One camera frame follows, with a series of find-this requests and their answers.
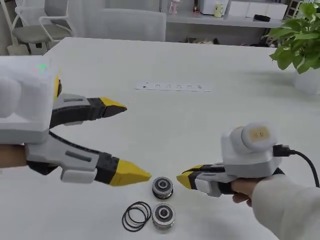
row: table surface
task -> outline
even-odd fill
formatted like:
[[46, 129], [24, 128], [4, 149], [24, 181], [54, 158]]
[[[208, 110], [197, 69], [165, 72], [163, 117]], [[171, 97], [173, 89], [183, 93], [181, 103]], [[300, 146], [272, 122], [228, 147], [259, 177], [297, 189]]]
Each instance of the table surface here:
[[[221, 161], [225, 130], [270, 122], [279, 143], [309, 156], [320, 169], [317, 149], [320, 99], [296, 90], [293, 68], [280, 71], [271, 48], [66, 38], [47, 57], [61, 69], [63, 92], [106, 96], [127, 105], [125, 113], [59, 126], [54, 132], [77, 144], [106, 151], [152, 173], [149, 182], [124, 187], [69, 184], [59, 170], [41, 176], [28, 168], [0, 175], [1, 238], [6, 240], [275, 240], [252, 209], [188, 190], [176, 175], [198, 164]], [[202, 83], [212, 92], [135, 90], [140, 82]], [[285, 159], [293, 181], [313, 186], [308, 165]], [[154, 207], [154, 178], [169, 177], [176, 211], [174, 227], [158, 232], [152, 222], [138, 233], [121, 225], [135, 201]]]

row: shelf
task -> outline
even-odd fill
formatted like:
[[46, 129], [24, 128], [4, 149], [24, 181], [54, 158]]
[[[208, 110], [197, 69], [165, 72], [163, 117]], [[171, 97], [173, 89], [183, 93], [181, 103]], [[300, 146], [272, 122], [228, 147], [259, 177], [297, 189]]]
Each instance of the shelf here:
[[282, 20], [271, 19], [269, 22], [258, 21], [251, 17], [228, 16], [214, 17], [203, 15], [197, 12], [178, 12], [178, 14], [167, 14], [168, 23], [177, 24], [203, 24], [203, 25], [220, 25], [236, 26], [251, 28], [278, 28], [283, 24]]

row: hand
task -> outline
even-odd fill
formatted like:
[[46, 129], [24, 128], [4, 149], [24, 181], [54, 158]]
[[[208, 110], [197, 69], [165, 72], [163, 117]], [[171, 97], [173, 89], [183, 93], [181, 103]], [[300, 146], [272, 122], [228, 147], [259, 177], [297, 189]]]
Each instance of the hand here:
[[0, 145], [0, 169], [27, 165], [25, 146]]
[[232, 190], [237, 192], [233, 195], [232, 199], [236, 204], [246, 201], [246, 204], [249, 207], [252, 207], [251, 197], [254, 192], [256, 185], [262, 179], [248, 179], [248, 178], [239, 178], [231, 183]]

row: power strip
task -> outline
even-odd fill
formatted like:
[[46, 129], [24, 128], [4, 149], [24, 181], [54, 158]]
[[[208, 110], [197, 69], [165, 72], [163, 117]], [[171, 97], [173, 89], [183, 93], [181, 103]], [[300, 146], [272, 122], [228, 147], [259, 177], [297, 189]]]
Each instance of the power strip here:
[[135, 87], [137, 90], [159, 90], [159, 91], [189, 91], [189, 92], [211, 92], [211, 88], [203, 84], [185, 83], [157, 83], [142, 82]]

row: potted plant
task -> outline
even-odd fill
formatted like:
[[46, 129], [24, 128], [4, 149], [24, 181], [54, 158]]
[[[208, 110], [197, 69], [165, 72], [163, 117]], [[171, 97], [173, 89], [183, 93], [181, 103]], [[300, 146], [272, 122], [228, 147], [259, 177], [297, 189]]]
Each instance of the potted plant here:
[[281, 70], [293, 64], [297, 70], [295, 87], [320, 94], [320, 3], [302, 3], [299, 18], [285, 21], [268, 36], [280, 43], [270, 55]]

